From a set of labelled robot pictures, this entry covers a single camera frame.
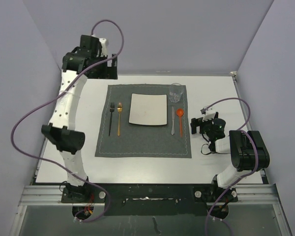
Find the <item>clear plastic cup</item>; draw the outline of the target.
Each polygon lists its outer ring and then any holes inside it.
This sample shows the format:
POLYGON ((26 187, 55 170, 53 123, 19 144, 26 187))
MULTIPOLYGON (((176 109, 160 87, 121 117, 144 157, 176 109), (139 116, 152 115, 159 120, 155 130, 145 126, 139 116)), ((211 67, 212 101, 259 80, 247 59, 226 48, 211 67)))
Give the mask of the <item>clear plastic cup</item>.
POLYGON ((173 103, 180 101, 183 94, 183 86, 179 83, 173 83, 169 86, 169 100, 173 103))

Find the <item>white rectangular plate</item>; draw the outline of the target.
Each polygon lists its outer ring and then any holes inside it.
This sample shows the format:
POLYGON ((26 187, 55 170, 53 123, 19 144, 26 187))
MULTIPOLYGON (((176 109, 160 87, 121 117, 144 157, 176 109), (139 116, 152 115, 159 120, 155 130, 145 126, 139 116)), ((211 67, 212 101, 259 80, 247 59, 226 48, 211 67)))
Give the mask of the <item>white rectangular plate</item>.
POLYGON ((167 95, 133 93, 128 122, 144 126, 167 125, 167 95))

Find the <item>grey cloth placemat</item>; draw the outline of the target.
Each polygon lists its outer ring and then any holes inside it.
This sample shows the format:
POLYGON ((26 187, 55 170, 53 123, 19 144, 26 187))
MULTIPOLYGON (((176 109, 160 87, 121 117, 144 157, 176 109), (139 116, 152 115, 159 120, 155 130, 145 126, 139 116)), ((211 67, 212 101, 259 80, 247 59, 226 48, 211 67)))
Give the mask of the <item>grey cloth placemat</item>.
POLYGON ((104 104, 99 135, 97 139, 96 157, 164 157, 191 158, 191 141, 188 121, 187 90, 183 86, 183 94, 179 102, 167 100, 167 125, 144 126, 130 124, 129 112, 131 96, 136 94, 169 95, 169 85, 132 84, 109 85, 104 104), (110 103, 115 103, 111 134, 109 136, 110 103), (120 136, 118 136, 118 103, 122 103, 120 120, 120 136), (172 106, 175 108, 175 134, 172 129, 172 106), (180 136, 177 109, 182 108, 183 135, 180 136))

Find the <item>gold metal fork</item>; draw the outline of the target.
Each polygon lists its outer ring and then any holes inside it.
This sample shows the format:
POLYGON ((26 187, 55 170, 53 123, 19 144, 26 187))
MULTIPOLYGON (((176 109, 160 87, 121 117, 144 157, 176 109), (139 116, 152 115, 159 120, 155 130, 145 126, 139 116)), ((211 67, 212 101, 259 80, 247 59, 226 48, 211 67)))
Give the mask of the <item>gold metal fork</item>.
POLYGON ((118 136, 120 136, 120 120, 121 120, 121 113, 122 113, 122 103, 118 103, 118 136))

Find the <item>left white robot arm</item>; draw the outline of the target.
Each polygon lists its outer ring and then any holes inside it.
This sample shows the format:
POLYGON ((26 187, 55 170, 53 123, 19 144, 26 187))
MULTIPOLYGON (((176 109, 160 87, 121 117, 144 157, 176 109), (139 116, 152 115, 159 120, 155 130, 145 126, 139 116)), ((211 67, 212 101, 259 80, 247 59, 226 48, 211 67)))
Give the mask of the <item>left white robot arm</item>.
POLYGON ((66 188, 73 197, 85 202, 90 197, 88 176, 83 167, 81 149, 85 134, 75 129, 76 113, 87 79, 107 79, 107 46, 78 46, 63 57, 61 86, 54 113, 42 134, 59 151, 67 172, 66 188))

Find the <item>silver table knife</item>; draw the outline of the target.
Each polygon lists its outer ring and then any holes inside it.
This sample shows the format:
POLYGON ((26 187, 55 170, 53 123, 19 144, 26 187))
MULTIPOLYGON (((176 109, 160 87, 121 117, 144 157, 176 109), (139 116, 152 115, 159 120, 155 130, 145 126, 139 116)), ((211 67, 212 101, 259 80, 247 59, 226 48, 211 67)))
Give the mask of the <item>silver table knife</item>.
POLYGON ((175 134, 175 108, 172 106, 172 129, 171 129, 171 135, 175 134))

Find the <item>orange plastic spoon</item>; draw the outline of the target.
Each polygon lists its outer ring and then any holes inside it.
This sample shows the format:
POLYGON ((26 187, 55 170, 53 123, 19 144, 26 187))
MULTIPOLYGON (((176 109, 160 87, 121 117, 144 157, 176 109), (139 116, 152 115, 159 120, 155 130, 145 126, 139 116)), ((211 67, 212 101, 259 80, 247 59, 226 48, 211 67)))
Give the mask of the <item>orange plastic spoon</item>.
POLYGON ((182 137, 182 135, 183 135, 183 130, 182 130, 182 117, 184 115, 184 110, 182 108, 179 108, 179 109, 177 109, 176 114, 179 117, 179 131, 180 131, 180 136, 182 137))

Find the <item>black plastic fork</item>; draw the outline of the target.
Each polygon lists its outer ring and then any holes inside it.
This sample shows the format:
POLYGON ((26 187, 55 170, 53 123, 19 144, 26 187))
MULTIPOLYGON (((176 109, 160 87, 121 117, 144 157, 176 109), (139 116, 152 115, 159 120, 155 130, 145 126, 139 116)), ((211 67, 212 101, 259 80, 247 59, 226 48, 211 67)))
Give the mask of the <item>black plastic fork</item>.
POLYGON ((109 136, 111 134, 111 127, 112 127, 112 118, 113 118, 113 112, 115 111, 115 103, 110 103, 110 122, 109 122, 109 136))

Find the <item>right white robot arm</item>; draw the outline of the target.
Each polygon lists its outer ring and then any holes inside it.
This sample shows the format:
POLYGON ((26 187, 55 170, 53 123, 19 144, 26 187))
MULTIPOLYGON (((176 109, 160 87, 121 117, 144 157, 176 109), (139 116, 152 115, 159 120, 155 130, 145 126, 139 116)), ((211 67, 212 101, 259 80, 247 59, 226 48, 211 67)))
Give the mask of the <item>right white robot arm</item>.
POLYGON ((215 201, 227 195, 226 188, 235 186, 241 179, 267 168, 270 156, 259 131, 230 130, 225 132, 226 122, 218 113, 208 113, 202 118, 191 119, 191 133, 199 134, 206 141, 210 154, 229 154, 230 165, 214 177, 215 185, 209 189, 210 197, 215 201))

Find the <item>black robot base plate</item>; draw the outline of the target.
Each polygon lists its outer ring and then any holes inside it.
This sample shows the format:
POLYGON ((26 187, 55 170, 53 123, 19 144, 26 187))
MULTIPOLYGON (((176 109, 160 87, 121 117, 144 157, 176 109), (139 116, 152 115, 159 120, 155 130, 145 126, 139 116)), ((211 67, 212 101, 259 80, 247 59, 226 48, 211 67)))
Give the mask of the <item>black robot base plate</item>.
POLYGON ((237 202, 231 188, 210 184, 86 184, 81 190, 66 184, 61 202, 77 204, 72 213, 86 220, 94 207, 104 205, 104 216, 175 216, 191 214, 226 217, 228 203, 237 202))

